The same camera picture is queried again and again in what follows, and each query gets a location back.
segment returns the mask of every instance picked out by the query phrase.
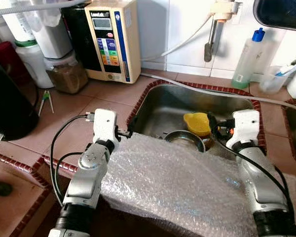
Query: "white hose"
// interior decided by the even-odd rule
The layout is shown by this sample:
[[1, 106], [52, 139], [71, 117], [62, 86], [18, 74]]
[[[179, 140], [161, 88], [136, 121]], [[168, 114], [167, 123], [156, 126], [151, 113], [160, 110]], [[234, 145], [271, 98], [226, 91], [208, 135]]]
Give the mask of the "white hose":
[[266, 98], [259, 98], [259, 97], [254, 97], [254, 96], [226, 94], [226, 93], [221, 93], [221, 92], [208, 91], [208, 90], [203, 90], [203, 89], [199, 89], [199, 88], [194, 88], [192, 86], [185, 85], [185, 84], [182, 84], [182, 83], [177, 82], [175, 80], [171, 80], [171, 79], [164, 78], [164, 77], [159, 77], [159, 76], [155, 76], [155, 75], [151, 75], [151, 74], [147, 74], [147, 73], [140, 73], [140, 75], [142, 75], [144, 77], [165, 80], [165, 81], [170, 82], [170, 83], [172, 83], [174, 85], [178, 85], [178, 86], [184, 87], [186, 89], [194, 90], [194, 91], [197, 91], [197, 92], [200, 92], [200, 93], [203, 93], [203, 94], [224, 96], [224, 97], [229, 97], [229, 98], [240, 98], [240, 99], [248, 99], [248, 100], [258, 100], [258, 101], [262, 101], [262, 102], [266, 102], [266, 103], [271, 103], [271, 104], [286, 106], [286, 107], [289, 107], [289, 108], [292, 108], [292, 109], [295, 109], [296, 110], [296, 106], [295, 105], [291, 105], [289, 103], [285, 103], [285, 102], [282, 102], [282, 101], [271, 100], [271, 99], [266, 99]]
[[0, 16], [5, 14], [11, 13], [19, 13], [25, 11], [38, 11], [38, 10], [46, 10], [52, 8], [64, 8], [64, 7], [71, 7], [74, 5], [81, 4], [86, 0], [72, 0], [72, 1], [65, 1], [65, 2], [57, 2], [57, 3], [49, 3], [49, 4], [38, 4], [32, 6], [17, 6], [11, 8], [4, 8], [0, 9]]
[[202, 23], [202, 25], [200, 25], [200, 27], [197, 28], [197, 30], [189, 37], [187, 38], [186, 40], [182, 41], [181, 43], [177, 44], [176, 46], [174, 46], [173, 48], [159, 54], [159, 55], [155, 55], [153, 57], [147, 57], [147, 58], [142, 58], [141, 61], [149, 61], [149, 60], [153, 60], [153, 59], [156, 59], [156, 58], [160, 58], [160, 57], [163, 57], [163, 56], [166, 56], [168, 55], [169, 53], [172, 53], [173, 51], [177, 50], [178, 48], [182, 47], [183, 45], [185, 45], [188, 41], [190, 41], [191, 38], [193, 38], [197, 32], [199, 32], [199, 30], [206, 24], [206, 22], [208, 22], [208, 20], [211, 18], [212, 14], [208, 14], [205, 19], [204, 19], [204, 22]]

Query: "display screen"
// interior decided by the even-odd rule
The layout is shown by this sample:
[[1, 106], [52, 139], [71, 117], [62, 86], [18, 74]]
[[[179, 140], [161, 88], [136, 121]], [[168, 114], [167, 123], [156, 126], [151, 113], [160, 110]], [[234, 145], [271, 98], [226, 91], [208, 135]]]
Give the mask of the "display screen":
[[95, 30], [112, 30], [109, 18], [92, 18], [92, 21]]

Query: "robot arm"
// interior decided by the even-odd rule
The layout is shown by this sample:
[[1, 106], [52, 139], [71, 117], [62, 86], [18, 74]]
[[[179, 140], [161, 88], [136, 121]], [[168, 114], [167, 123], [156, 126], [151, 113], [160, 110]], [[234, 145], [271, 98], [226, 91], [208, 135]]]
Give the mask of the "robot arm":
[[[274, 176], [273, 164], [257, 147], [259, 112], [236, 111], [233, 118], [233, 136], [226, 146], [258, 163]], [[259, 236], [296, 236], [292, 214], [282, 191], [256, 166], [239, 156], [236, 159]]]
[[90, 237], [88, 234], [93, 211], [101, 192], [101, 182], [107, 172], [110, 155], [118, 148], [116, 113], [97, 109], [94, 114], [93, 144], [82, 154], [78, 169], [69, 183], [60, 217], [49, 237]]

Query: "bottle label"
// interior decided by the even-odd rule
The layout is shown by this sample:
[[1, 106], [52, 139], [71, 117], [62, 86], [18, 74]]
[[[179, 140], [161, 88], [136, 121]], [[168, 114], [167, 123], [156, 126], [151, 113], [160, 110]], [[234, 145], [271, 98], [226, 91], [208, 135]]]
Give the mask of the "bottle label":
[[260, 52], [258, 55], [257, 55], [257, 59], [260, 59], [262, 56], [262, 52]]
[[237, 78], [236, 78], [236, 81], [237, 82], [241, 82], [242, 81], [242, 78], [243, 78], [243, 75], [238, 75]]

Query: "terracotta tile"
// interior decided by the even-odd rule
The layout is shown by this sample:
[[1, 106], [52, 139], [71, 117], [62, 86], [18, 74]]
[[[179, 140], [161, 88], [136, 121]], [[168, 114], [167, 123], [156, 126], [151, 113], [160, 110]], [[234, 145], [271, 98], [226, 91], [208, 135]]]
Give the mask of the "terracotta tile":
[[281, 106], [261, 102], [264, 131], [269, 134], [288, 137]]
[[293, 157], [289, 139], [266, 134], [267, 157], [283, 173], [296, 175], [296, 161]]
[[11, 184], [13, 191], [0, 196], [0, 237], [10, 236], [43, 189], [0, 169], [0, 181]]
[[41, 154], [27, 150], [10, 142], [0, 142], [0, 154], [31, 167], [41, 156]]
[[205, 76], [179, 73], [176, 80], [232, 88], [230, 79], [213, 78], [213, 77], [205, 77]]
[[178, 73], [174, 73], [174, 72], [167, 72], [167, 71], [154, 70], [154, 69], [148, 69], [148, 68], [142, 68], [142, 73], [152, 74], [159, 77], [168, 78], [171, 80], [175, 80], [178, 75]]
[[135, 105], [147, 85], [154, 80], [155, 79], [140, 76], [134, 84], [97, 81], [96, 83], [91, 83], [90, 87], [86, 88], [80, 94], [94, 96], [125, 105]]
[[[121, 129], [126, 129], [126, 120], [133, 109], [132, 106], [94, 98], [81, 114], [84, 114], [86, 111], [94, 112], [97, 108], [115, 111], [117, 113], [117, 125]], [[54, 157], [59, 159], [69, 152], [83, 152], [88, 143], [92, 142], [92, 138], [93, 123], [79, 119], [73, 122], [57, 139]], [[50, 147], [44, 153], [50, 156]], [[77, 159], [78, 156], [68, 157], [66, 162], [76, 165]]]
[[101, 91], [108, 81], [101, 81], [95, 79], [89, 79], [89, 83], [78, 93], [78, 95], [92, 96]]
[[51, 90], [55, 113], [45, 101], [37, 127], [26, 137], [11, 141], [37, 153], [43, 153], [50, 145], [56, 131], [70, 118], [78, 115], [91, 101], [91, 97], [69, 95]]
[[262, 98], [268, 98], [273, 100], [280, 100], [280, 101], [286, 101], [291, 99], [291, 96], [286, 90], [286, 87], [282, 87], [280, 91], [274, 95], [268, 95], [260, 91], [259, 89], [259, 83], [257, 82], [251, 82], [250, 83], [250, 93], [253, 96], [262, 97]]
[[19, 169], [18, 167], [15, 167], [14, 165], [6, 164], [0, 160], [0, 169], [12, 175], [18, 176], [24, 180], [30, 181], [31, 183], [36, 184], [39, 187], [42, 187], [42, 185], [31, 174]]

